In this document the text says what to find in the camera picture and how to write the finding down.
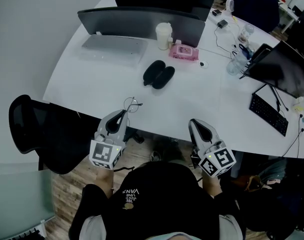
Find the plastic cup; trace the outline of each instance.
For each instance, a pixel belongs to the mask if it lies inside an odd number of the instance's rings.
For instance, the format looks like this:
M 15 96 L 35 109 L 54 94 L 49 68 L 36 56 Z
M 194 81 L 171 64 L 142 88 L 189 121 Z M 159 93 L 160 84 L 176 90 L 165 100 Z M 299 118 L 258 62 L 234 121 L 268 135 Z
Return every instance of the plastic cup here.
M 169 23 L 159 23 L 156 26 L 157 46 L 161 50 L 168 49 L 168 38 L 172 35 L 172 27 Z

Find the black keyboard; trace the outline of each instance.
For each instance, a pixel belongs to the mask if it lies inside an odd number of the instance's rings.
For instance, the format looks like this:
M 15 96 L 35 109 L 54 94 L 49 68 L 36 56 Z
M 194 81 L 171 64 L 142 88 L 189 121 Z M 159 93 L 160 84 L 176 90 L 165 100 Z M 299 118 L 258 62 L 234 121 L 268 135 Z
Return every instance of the black keyboard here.
M 253 94 L 250 110 L 260 116 L 272 127 L 278 130 L 282 135 L 286 136 L 288 121 L 277 112 L 271 105 L 259 97 L 256 93 Z

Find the monitor stand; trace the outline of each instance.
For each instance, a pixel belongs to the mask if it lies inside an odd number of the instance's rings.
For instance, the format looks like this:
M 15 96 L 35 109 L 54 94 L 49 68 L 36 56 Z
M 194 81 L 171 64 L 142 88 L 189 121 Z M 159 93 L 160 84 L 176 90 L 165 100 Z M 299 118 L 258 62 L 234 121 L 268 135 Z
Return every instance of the monitor stand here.
M 136 67 L 148 42 L 122 36 L 92 34 L 82 45 L 80 58 Z

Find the person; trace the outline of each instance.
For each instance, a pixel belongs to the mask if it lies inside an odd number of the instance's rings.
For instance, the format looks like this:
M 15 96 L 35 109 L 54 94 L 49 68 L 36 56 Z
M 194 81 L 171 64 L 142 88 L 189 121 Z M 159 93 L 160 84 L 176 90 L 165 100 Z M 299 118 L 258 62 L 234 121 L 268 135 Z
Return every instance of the person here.
M 113 171 L 99 168 L 83 188 L 69 230 L 71 240 L 241 240 L 245 228 L 235 201 L 217 178 L 203 188 L 184 164 L 177 144 L 154 151 L 113 194 Z

